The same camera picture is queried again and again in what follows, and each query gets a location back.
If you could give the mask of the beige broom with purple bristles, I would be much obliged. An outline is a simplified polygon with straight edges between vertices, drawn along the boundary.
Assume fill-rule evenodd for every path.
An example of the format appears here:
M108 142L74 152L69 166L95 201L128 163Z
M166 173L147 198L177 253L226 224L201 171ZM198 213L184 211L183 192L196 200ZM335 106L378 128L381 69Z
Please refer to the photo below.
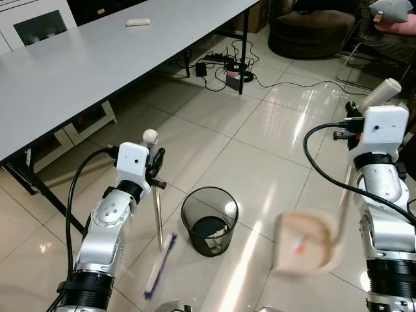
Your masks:
M158 132L153 129L148 129L144 131L142 135L143 143L149 149L148 163L151 158L154 158L158 150ZM164 262L169 256L172 245L176 241L177 235L175 233L170 233L164 235L163 232L163 211L161 210L161 197L157 187L151 187L151 193L154 210L155 210L155 229L157 229L157 238L158 238L158 247L159 253L154 260L153 268L151 274L149 274L149 280L144 289L144 298L146 300L151 300L155 290L157 289L161 272L163 272Z

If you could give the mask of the beige long-handled dustpan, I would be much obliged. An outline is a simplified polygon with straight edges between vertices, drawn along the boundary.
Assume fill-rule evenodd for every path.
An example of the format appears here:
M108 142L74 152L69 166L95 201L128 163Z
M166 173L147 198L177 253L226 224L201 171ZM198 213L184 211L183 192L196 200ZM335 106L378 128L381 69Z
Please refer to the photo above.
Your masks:
M393 78L387 78L357 106L355 122L335 124L335 140L347 140L348 152L356 148L360 141L365 110L374 106L393 106L390 99L401 92L402 87ZM409 261L415 252L415 220L408 210L408 188L399 175L397 161L386 154L366 153L350 161L344 181L336 181L343 188L339 203L338 219L343 232L339 247L341 255L336 265L330 264L328 255L316 252L320 242L316 239L302 237L289 241L285 249L278 250L274 244L273 271L282 274L325 274L341 264L344 252L342 239L345 234L345 223L348 209L356 206L361 220L359 230L363 240L363 255L369 260L386 259L386 261ZM327 216L322 213L311 213Z

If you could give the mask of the black mesh waste bin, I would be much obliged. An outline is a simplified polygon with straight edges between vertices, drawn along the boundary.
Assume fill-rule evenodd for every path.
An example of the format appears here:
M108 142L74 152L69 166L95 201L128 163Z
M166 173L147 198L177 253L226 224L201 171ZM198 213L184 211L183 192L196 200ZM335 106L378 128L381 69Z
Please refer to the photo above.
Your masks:
M205 257L226 252L240 216L234 196L219 187L200 187L183 202L181 220L193 249Z

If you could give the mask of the low white cabinet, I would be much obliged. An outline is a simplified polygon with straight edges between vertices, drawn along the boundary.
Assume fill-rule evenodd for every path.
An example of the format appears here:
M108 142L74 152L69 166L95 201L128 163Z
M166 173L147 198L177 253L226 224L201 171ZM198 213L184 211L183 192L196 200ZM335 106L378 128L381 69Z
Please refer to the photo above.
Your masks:
M107 123L117 123L110 101L95 104L91 110L81 113L80 117L56 133L35 142L29 154L34 172L39 172L48 164L53 163Z

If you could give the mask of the dark brown round sofa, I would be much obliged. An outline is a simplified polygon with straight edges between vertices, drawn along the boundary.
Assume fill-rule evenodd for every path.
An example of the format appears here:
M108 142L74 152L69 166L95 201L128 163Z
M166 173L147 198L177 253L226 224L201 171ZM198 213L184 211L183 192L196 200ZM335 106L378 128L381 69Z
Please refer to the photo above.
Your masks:
M360 0L270 0L270 50L288 59L324 59L350 38Z

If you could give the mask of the pink pillow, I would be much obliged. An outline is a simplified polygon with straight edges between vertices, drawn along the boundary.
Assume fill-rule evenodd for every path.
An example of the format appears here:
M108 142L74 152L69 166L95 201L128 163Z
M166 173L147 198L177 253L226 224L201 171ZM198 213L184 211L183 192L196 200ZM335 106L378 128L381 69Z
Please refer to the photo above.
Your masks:
M374 27L380 32L398 34L403 36L415 36L416 35L416 15L408 13L407 20L404 23L384 23L380 21L375 23Z

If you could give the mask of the grey pillow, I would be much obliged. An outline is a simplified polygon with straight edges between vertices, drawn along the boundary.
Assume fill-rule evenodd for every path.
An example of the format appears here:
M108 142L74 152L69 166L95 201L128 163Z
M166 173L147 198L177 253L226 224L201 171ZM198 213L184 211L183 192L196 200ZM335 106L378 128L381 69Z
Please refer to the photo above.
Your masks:
M414 6L410 0L376 0L369 9L377 23L405 23Z

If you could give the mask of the grey table with black legs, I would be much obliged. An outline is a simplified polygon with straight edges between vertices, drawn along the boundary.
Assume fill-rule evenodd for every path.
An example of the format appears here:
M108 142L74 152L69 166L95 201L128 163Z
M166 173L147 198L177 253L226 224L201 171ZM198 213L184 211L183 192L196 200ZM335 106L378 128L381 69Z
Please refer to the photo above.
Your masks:
M0 56L0 166L60 214L66 206L19 157L34 142L180 53L258 0L145 0ZM151 24L126 27L128 19Z

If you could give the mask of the brown cardboard box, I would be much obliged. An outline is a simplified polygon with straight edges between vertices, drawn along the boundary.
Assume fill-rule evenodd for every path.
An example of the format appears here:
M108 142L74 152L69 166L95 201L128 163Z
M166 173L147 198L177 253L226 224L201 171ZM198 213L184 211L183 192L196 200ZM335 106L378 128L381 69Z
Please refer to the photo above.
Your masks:
M264 29L268 21L268 6L270 6L270 0L258 0L258 4L250 9L246 26L247 33L259 33Z

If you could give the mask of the white cabinet with glass door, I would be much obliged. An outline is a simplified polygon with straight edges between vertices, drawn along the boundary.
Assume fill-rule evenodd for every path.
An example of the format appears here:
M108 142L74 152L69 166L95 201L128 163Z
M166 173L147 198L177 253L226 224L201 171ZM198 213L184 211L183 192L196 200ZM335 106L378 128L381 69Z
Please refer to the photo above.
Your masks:
M66 0L0 0L0 55L75 27Z

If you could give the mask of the dark chair with metal frame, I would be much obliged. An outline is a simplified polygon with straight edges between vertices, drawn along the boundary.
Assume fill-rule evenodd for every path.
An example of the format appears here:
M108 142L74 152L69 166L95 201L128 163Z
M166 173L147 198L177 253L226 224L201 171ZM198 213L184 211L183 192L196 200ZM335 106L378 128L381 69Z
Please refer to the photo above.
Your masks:
M375 77L397 79L405 95L415 93L416 36L391 34L375 29L371 18L360 18L339 54L341 69L361 70Z

